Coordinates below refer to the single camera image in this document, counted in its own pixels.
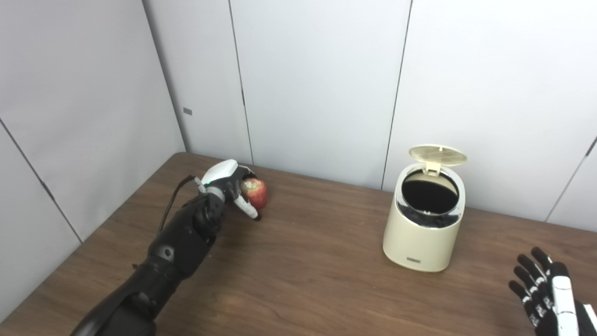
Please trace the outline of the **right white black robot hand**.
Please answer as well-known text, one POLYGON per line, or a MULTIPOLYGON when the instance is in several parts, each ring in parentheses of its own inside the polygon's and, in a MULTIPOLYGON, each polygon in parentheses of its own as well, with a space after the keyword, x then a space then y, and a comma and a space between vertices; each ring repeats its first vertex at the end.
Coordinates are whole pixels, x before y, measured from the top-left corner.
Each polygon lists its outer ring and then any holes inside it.
POLYGON ((592 305, 575 298, 566 264, 554 261, 539 247, 531 257, 517 256, 513 272, 517 280, 509 282, 521 301, 536 336, 595 336, 596 313, 592 305))

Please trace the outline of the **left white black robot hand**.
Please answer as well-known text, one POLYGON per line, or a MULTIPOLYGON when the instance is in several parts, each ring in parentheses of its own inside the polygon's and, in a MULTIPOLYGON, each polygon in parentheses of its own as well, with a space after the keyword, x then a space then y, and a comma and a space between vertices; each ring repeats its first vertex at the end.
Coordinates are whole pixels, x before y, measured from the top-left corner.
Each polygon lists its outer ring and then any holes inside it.
POLYGON ((254 221, 261 219, 257 209, 242 195, 241 185, 257 175, 247 166, 229 159, 217 163, 205 172, 203 178, 194 178, 200 193, 215 194, 225 203, 234 204, 254 221))

